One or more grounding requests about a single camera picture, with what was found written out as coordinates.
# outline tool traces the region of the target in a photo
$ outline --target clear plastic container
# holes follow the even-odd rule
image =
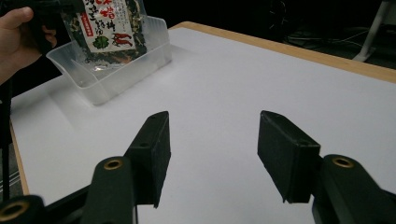
[[[63,75],[69,77],[77,90],[93,105],[103,104],[136,82],[154,73],[172,60],[169,34],[163,19],[148,16],[149,32],[145,34],[148,52],[121,68],[104,73],[92,71],[88,64],[78,63],[72,44],[68,43],[47,54]]]

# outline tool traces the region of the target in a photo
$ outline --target floor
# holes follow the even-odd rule
[[[342,58],[353,59],[360,52],[367,32],[368,28],[354,27],[343,30],[337,37],[323,38],[309,28],[301,27],[301,29],[293,34],[285,36],[283,42],[300,48],[312,49]],[[395,26],[382,26],[373,47],[375,51],[366,63],[396,69]],[[10,197],[22,195],[21,181],[12,146],[10,146],[10,180]]]

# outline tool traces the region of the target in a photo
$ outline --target snack bag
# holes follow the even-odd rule
[[[92,71],[121,67],[147,52],[142,0],[80,0],[85,12],[63,14],[76,61]]]

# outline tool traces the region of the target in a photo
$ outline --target white tabletop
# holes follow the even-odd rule
[[[395,84],[184,28],[169,35],[173,61],[104,105],[65,77],[13,99],[31,194],[49,204],[89,185],[94,166],[123,155],[164,110],[172,158],[159,208],[138,208],[142,224],[314,223],[311,203],[282,203],[257,156],[262,110],[293,121],[321,156],[351,157],[396,192]]]

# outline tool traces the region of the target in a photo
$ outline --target hand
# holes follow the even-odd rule
[[[26,26],[33,14],[32,9],[23,7],[11,10],[0,18],[0,85],[41,56]],[[43,26],[43,32],[55,47],[56,31]]]

